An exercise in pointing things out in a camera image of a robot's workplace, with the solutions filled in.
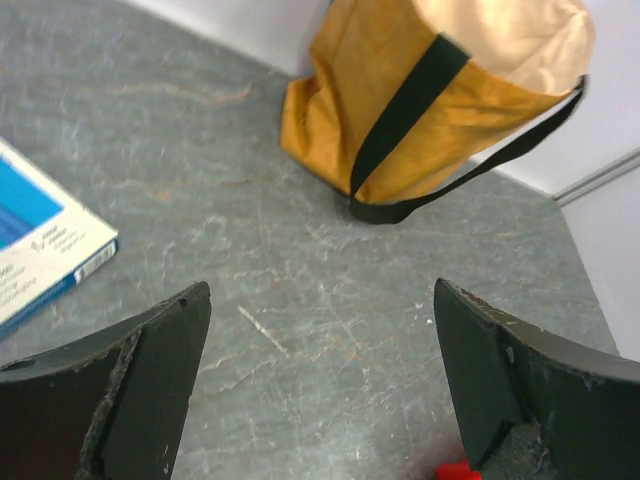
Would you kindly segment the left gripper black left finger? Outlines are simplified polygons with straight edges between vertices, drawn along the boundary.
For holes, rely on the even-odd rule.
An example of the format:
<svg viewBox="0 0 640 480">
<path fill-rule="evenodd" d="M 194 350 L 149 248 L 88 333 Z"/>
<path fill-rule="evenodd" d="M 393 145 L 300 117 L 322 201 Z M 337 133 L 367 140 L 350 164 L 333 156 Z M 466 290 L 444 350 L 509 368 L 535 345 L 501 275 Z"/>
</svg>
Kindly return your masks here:
<svg viewBox="0 0 640 480">
<path fill-rule="evenodd" d="M 210 316 L 201 281 L 2 366 L 2 478 L 170 478 Z"/>
</svg>

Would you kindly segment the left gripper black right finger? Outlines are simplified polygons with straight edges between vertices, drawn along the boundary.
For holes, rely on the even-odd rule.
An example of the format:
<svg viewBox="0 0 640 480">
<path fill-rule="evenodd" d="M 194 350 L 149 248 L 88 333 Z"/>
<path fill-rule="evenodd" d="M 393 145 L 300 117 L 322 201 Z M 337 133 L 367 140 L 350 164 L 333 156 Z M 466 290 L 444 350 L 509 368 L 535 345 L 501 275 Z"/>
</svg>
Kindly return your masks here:
<svg viewBox="0 0 640 480">
<path fill-rule="evenodd" d="M 483 478 L 636 479 L 639 364 L 440 278 L 435 324 L 461 441 Z"/>
</svg>

